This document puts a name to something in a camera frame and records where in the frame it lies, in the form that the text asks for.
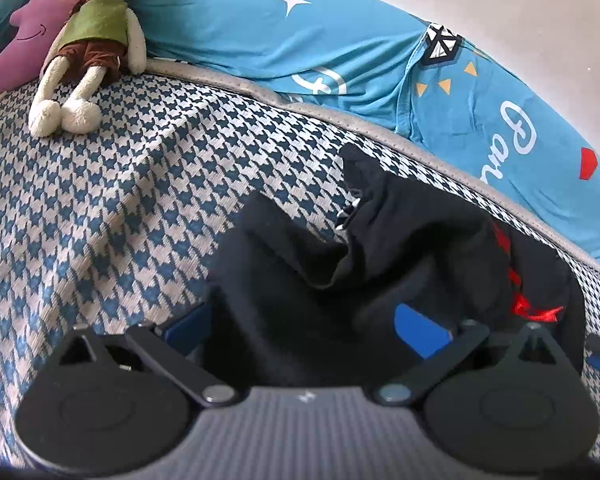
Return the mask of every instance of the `mattress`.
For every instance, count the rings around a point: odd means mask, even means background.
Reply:
[[[62,336],[77,322],[116,333],[195,304],[252,190],[333,237],[350,200],[337,157],[346,142],[556,247],[580,282],[587,329],[600,334],[600,265],[480,180],[343,112],[185,64],[149,69],[96,95],[102,127],[85,137],[30,138],[33,84],[0,100],[1,461],[20,463],[11,419]],[[600,375],[586,367],[583,380],[600,410]],[[592,454],[600,460],[600,438]]]

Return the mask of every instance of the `white star print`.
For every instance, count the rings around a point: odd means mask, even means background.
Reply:
[[[310,4],[311,3],[311,2],[308,2],[306,0],[282,0],[282,1],[286,3],[286,15],[287,16],[291,12],[291,9],[293,9],[296,5]]]

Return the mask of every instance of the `yellow triangle print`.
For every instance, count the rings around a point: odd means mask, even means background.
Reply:
[[[418,97],[422,97],[422,94],[424,94],[427,86],[428,85],[425,85],[424,83],[416,83],[416,92],[418,93]]]
[[[471,61],[466,67],[464,67],[464,71],[472,76],[478,77],[478,73],[475,71],[475,65]]]
[[[438,83],[438,86],[440,86],[447,95],[451,93],[451,79],[443,79]]]

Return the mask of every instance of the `plush bunny foot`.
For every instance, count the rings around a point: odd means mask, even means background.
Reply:
[[[96,103],[86,99],[69,99],[62,105],[62,129],[84,135],[97,130],[102,114]]]
[[[60,105],[51,99],[34,104],[29,111],[29,131],[34,137],[48,137],[60,126]]]

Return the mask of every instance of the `houndstooth bed sheet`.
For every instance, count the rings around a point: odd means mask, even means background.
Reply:
[[[96,96],[99,132],[33,139],[26,117],[34,90],[0,100],[2,462],[20,463],[11,419],[63,334],[76,322],[120,332],[193,304],[219,235],[251,190],[333,237],[347,201],[337,157],[346,142],[552,244],[510,208],[447,176],[452,169],[253,98],[164,76],[124,78]],[[587,329],[600,334],[600,270],[558,252],[582,286]],[[583,380],[600,409],[600,375],[586,367]],[[600,460],[600,438],[592,454]]]

